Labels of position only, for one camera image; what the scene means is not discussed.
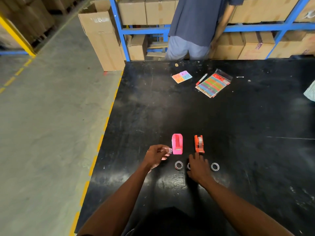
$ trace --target concrete floor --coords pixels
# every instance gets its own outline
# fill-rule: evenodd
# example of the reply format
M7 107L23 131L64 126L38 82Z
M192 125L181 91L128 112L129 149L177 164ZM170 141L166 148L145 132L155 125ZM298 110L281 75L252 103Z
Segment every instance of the concrete floor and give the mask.
M1 86L28 59L0 57ZM120 77L75 16L0 94L0 235L74 235Z

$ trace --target black table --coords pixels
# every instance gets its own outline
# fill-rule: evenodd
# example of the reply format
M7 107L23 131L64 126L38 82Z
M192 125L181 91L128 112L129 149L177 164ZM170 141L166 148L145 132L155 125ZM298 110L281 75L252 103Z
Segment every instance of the black table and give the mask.
M171 155L148 174L125 231L151 210L175 206L217 235L237 235L205 190L174 168L195 151L194 135L203 135L205 158L220 165L216 181L295 235L313 235L315 104L303 92L315 78L315 60L177 63L127 63L76 232L150 145L171 146L172 134L181 133L183 155ZM194 86L216 68L234 79L208 98ZM177 84L171 75L184 70L193 78Z

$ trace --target person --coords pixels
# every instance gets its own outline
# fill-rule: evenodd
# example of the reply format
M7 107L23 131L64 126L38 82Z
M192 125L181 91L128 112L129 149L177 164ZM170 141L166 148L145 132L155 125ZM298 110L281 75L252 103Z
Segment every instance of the person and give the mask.
M135 206L146 175L169 156L168 152L168 146L150 146L135 173L92 214L77 236L121 235ZM206 189L240 235L293 236L267 214L217 183L211 176L207 159L204 159L202 155L198 153L195 153L195 157L189 155L189 163L191 170L187 171L188 176ZM131 233L133 236L211 235L209 232L197 228L192 219L174 208L167 208L149 215Z
M179 0L168 33L165 60L208 59L214 51L235 6L244 0Z

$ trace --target small tape roll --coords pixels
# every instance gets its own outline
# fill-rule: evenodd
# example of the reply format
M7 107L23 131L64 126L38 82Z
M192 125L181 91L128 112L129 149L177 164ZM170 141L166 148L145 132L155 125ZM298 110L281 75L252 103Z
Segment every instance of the small tape roll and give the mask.
M212 163L212 164L211 164L211 170L213 170L213 171L218 171L219 169L220 169L220 167L219 167L219 165L218 165L217 163Z
M175 169L176 170L181 170L181 169L183 169L183 165L184 164L181 161L177 161L177 162L175 162Z

